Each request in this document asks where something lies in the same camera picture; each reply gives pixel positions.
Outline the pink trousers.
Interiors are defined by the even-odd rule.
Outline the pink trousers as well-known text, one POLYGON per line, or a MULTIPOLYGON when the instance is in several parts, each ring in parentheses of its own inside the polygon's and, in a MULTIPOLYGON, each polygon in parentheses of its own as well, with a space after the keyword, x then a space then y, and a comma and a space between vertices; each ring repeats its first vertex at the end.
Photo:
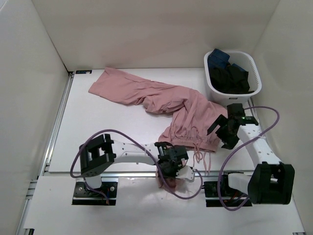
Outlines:
POLYGON ((183 145, 196 151, 216 152, 218 149, 220 139, 207 130, 227 111, 197 90, 105 68, 89 93, 123 105, 142 105, 146 112, 154 115, 172 114, 172 122, 159 136, 159 142, 183 145))

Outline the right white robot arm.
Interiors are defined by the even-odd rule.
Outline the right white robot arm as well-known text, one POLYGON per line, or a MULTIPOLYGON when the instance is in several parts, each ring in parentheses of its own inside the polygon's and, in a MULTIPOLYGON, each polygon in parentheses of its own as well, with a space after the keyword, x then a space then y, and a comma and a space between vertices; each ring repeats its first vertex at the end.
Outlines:
POLYGON ((230 196, 235 191, 246 195, 252 204, 287 205, 291 201, 295 169, 284 164, 271 150, 264 134, 271 130, 272 124, 261 131, 254 116, 247 116, 241 103, 227 106, 227 116, 220 115, 208 128, 208 134, 215 132, 222 141, 224 149, 232 152, 221 166, 217 180, 217 194, 230 196), (224 173, 231 157, 245 148, 253 162, 253 174, 241 172, 224 173))

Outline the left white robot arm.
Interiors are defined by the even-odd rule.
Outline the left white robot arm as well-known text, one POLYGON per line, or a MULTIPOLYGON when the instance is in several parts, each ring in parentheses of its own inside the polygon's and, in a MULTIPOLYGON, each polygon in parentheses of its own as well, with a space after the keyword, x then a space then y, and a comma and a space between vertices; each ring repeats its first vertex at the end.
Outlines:
POLYGON ((136 144, 112 140, 109 134, 91 139, 85 147, 80 146, 81 175, 95 178, 112 164, 136 163, 158 165, 163 178, 194 180, 192 167, 185 146, 168 142, 136 144))

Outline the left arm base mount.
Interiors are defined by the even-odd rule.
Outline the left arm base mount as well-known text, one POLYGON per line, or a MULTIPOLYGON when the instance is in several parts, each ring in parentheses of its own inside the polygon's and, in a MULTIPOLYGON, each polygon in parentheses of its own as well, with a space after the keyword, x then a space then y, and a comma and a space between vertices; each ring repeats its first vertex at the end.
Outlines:
POLYGON ((102 179, 102 186, 100 188, 97 188, 96 190, 104 193, 108 198, 107 201, 102 194, 88 189, 82 180, 76 181, 73 191, 72 205, 115 206, 117 197, 117 186, 117 179, 102 179))

